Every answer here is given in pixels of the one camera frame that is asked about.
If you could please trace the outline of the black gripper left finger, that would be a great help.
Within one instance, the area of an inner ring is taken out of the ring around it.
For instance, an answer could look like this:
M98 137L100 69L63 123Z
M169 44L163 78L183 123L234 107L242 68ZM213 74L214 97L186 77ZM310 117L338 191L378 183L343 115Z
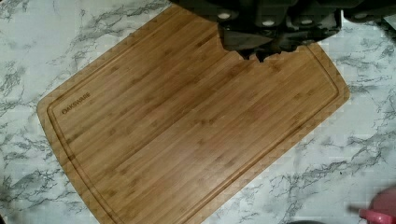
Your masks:
M244 60L248 60L255 54L260 46L268 44L272 38L233 31L230 28L218 27L220 42L224 49L237 52Z

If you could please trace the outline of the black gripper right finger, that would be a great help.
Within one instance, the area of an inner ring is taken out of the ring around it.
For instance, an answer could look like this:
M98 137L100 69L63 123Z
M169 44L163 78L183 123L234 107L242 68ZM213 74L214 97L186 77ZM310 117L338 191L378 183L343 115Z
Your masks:
M307 46L312 43L311 40L295 41L289 40L286 42L275 42L271 41L269 43L258 46L255 51L256 58L262 63L266 58L280 54L281 52L293 52L300 46Z

